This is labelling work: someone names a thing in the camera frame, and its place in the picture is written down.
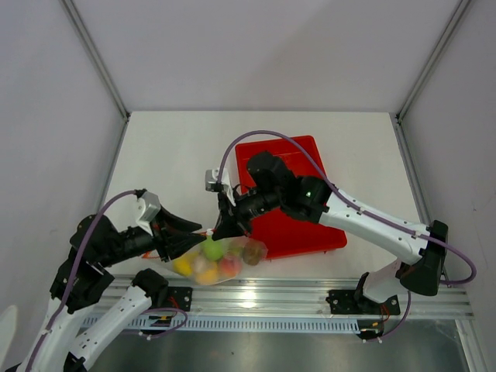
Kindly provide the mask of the beige garlic bulb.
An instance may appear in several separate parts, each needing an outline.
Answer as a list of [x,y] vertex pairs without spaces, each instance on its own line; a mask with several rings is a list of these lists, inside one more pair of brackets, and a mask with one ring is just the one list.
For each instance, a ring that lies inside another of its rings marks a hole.
[[195,274],[203,273],[212,267],[212,262],[207,260],[204,256],[196,256],[191,263],[192,270]]

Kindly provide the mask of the yellow bumpy gourd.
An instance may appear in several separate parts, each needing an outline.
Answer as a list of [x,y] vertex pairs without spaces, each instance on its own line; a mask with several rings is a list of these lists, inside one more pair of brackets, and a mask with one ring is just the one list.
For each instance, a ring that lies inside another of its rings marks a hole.
[[172,267],[175,273],[180,274],[183,277],[190,277],[193,274],[191,257],[188,255],[175,259],[172,262]]

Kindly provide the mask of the pink peach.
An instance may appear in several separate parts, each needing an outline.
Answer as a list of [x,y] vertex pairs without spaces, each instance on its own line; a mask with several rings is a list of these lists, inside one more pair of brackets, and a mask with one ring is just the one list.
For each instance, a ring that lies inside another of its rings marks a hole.
[[235,277],[242,270],[241,259],[235,255],[226,255],[219,261],[219,270],[224,277]]

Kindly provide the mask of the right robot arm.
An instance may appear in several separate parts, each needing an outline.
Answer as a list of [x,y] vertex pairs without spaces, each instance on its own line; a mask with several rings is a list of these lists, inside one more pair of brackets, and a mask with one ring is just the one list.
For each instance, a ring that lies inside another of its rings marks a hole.
[[207,170],[205,188],[218,197],[219,217],[212,238],[251,236],[252,221],[275,209],[290,218],[341,229],[395,256],[395,261],[360,278],[354,304],[372,312],[403,291],[437,295],[446,258],[447,227],[393,219],[353,200],[327,180],[296,176],[280,157],[267,151],[253,156],[247,170],[255,186],[238,194],[220,169]]

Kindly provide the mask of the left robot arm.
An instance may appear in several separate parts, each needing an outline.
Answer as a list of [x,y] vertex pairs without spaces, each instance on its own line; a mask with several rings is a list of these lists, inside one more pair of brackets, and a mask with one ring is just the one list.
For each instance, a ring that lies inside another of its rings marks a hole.
[[115,279],[108,267],[152,250],[161,260],[171,261],[206,239],[199,232],[200,224],[164,208],[145,223],[145,229],[129,227],[120,232],[103,214],[79,222],[70,239],[68,257],[50,287],[42,328],[28,355],[11,366],[11,371],[88,371],[106,347],[144,312],[187,314],[168,281],[155,270],[144,269],[92,327],[80,330]]

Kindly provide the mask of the clear zip top bag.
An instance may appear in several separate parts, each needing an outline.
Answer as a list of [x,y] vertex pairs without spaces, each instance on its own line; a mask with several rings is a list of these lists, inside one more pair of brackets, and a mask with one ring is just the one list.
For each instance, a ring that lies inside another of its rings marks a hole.
[[261,241],[246,236],[215,241],[212,239],[213,233],[213,229],[202,232],[205,241],[172,261],[162,261],[156,251],[146,252],[141,258],[200,285],[232,280],[245,267],[255,267],[267,258],[268,249]]

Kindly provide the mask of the green apple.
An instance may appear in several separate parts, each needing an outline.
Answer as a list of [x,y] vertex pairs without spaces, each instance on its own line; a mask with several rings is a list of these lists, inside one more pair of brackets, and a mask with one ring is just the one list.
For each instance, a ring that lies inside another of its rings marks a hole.
[[219,241],[207,239],[202,244],[202,252],[210,261],[217,261],[224,255],[223,245]]

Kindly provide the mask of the orange fruit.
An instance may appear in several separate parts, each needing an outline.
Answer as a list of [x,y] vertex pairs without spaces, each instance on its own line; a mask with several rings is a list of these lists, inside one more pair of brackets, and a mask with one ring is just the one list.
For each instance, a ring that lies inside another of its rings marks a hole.
[[219,272],[216,269],[209,269],[197,273],[195,281],[201,285],[214,285],[219,280]]

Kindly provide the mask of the brown kiwi fruit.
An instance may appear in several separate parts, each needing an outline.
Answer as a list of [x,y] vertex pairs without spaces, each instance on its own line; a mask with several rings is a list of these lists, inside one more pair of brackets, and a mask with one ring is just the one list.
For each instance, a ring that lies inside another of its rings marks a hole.
[[243,249],[243,262],[250,266],[256,266],[267,255],[267,248],[259,244],[246,244]]

